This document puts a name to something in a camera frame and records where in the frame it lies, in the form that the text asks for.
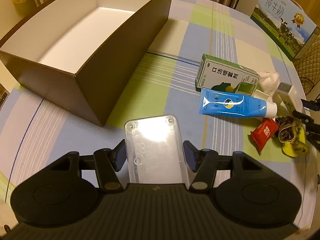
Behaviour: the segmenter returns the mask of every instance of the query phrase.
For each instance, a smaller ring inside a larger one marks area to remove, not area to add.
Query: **blue tube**
[[[276,113],[277,105],[262,99],[206,88],[201,91],[199,114],[274,118]]]

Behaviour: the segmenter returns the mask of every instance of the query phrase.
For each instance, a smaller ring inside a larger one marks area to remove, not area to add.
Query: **red packet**
[[[260,124],[253,132],[251,132],[252,139],[256,142],[259,148],[259,154],[266,145],[267,141],[279,129],[278,124],[273,119],[263,118],[263,123]]]

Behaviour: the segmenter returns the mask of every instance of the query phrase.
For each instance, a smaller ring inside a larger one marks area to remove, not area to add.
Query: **brown quilted fabric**
[[[314,84],[318,83],[320,80],[320,35],[300,59],[293,61],[293,64],[300,78],[308,78]],[[313,84],[306,79],[300,80],[305,94],[309,93]]]

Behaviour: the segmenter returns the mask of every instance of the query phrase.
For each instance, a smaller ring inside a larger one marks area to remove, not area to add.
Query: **table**
[[[119,98],[107,124],[98,127],[17,85],[0,111],[0,198],[10,204],[15,186],[69,151],[92,154],[124,138],[127,120],[173,114],[182,140],[219,154],[244,151],[291,181],[303,203],[297,226],[311,223],[316,202],[316,155],[291,159],[270,140],[259,155],[248,135],[259,121],[198,113],[194,79],[203,53],[256,71],[277,71],[281,81],[305,95],[297,72],[277,45],[246,15],[209,0],[172,0],[169,20],[148,49]],[[118,173],[129,181],[127,162]],[[217,174],[215,186],[227,179]],[[83,178],[97,186],[94,171]]]

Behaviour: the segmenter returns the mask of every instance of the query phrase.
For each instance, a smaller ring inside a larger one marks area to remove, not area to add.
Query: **grass field picture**
[[[272,20],[260,8],[255,7],[254,12],[251,15],[251,19],[254,20],[254,22],[256,22],[276,42],[289,59],[294,58],[302,49],[303,44],[296,38],[290,36],[288,29],[286,32],[281,32],[281,27],[277,28]]]

